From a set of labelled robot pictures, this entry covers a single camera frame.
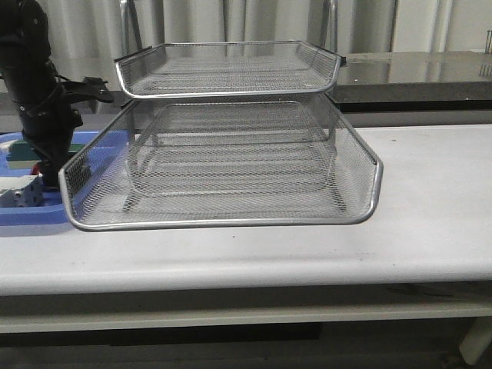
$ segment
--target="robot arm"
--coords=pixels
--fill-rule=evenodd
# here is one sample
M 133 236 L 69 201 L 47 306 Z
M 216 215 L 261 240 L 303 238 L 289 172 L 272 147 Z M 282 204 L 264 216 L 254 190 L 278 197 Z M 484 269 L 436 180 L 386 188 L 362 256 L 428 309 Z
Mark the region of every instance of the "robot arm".
M 71 104 L 113 97 L 100 78 L 61 81 L 50 55 L 48 17 L 41 6 L 35 0 L 0 0 L 0 72 L 24 139 L 42 160 L 43 182 L 56 187 L 73 131 L 82 125 Z

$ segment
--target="stacked letter tray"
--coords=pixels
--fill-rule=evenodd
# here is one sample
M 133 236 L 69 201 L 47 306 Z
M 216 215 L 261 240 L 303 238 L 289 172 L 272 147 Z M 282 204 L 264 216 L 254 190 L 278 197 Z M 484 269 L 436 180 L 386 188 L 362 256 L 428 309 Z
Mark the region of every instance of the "stacked letter tray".
M 145 100 L 60 171 L 68 218 L 86 231 L 364 221 L 382 164 L 319 93 L 339 64 L 303 42 L 162 45 L 118 61 L 123 89 Z

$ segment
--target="mesh desk tray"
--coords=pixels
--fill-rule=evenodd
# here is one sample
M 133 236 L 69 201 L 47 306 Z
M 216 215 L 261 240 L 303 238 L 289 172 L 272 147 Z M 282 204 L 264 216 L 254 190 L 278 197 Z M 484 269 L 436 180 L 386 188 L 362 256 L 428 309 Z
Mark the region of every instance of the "mesh desk tray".
M 116 61 L 137 99 L 268 95 L 328 90 L 341 57 L 306 42 L 163 44 Z
M 324 95 L 272 95 L 134 101 L 60 182 L 89 231 L 353 224 L 374 211 L 381 172 Z

